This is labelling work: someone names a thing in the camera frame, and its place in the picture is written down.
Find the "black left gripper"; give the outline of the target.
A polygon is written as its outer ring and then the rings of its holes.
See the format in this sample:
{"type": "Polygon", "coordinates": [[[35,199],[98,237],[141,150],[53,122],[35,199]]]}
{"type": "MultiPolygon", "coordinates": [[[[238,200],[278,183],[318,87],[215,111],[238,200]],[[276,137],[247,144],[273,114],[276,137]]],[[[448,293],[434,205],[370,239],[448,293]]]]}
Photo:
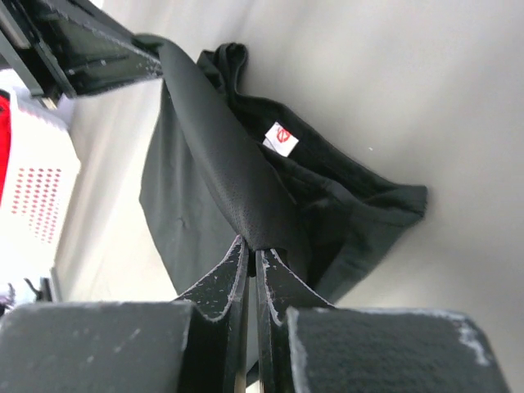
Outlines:
{"type": "Polygon", "coordinates": [[[90,1],[3,1],[1,67],[48,109],[162,75],[158,57],[90,1]]]}

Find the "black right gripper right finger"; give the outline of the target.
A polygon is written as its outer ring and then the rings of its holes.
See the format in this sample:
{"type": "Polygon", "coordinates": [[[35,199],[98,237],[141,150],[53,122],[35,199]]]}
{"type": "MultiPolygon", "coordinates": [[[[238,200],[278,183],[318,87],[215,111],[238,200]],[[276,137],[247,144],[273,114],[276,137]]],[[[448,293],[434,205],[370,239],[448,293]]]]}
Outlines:
{"type": "Polygon", "coordinates": [[[276,250],[255,253],[259,382],[261,392],[293,392],[287,309],[332,309],[276,250]]]}

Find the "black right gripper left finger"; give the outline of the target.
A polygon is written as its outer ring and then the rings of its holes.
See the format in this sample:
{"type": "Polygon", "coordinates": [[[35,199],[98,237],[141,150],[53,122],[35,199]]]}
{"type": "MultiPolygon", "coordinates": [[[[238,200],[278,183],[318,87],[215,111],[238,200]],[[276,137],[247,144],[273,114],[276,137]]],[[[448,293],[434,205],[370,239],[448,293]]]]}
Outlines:
{"type": "Polygon", "coordinates": [[[248,262],[248,247],[236,237],[226,256],[178,297],[192,306],[179,392],[246,389],[248,262]]]}

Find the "black t shirt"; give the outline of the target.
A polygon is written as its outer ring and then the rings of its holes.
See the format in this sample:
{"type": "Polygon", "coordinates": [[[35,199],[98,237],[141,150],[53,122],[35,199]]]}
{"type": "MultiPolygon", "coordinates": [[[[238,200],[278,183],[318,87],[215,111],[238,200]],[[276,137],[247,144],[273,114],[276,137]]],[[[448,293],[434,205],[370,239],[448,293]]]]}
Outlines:
{"type": "Polygon", "coordinates": [[[239,91],[248,51],[191,59],[156,45],[164,74],[139,201],[177,292],[209,273],[236,236],[277,249],[334,302],[420,222],[422,185],[390,182],[345,156],[282,103],[239,91]]]}

